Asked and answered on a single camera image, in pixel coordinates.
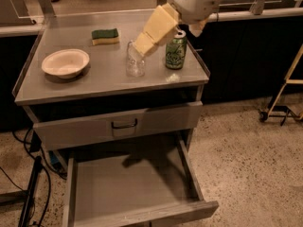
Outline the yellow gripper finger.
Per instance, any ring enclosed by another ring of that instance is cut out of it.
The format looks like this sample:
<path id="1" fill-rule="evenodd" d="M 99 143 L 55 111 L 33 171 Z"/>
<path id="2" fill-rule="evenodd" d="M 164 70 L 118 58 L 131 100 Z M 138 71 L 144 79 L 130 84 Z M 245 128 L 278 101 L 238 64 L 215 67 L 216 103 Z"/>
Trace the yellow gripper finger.
<path id="1" fill-rule="evenodd" d="M 204 19 L 203 21 L 200 21 L 196 24 L 189 25 L 188 30 L 195 37 L 199 37 L 202 34 L 206 24 L 207 24 L 207 19 Z"/>
<path id="2" fill-rule="evenodd" d="M 169 3 L 157 6 L 143 30 L 132 42 L 132 57 L 145 58 L 176 34 L 180 14 Z"/>

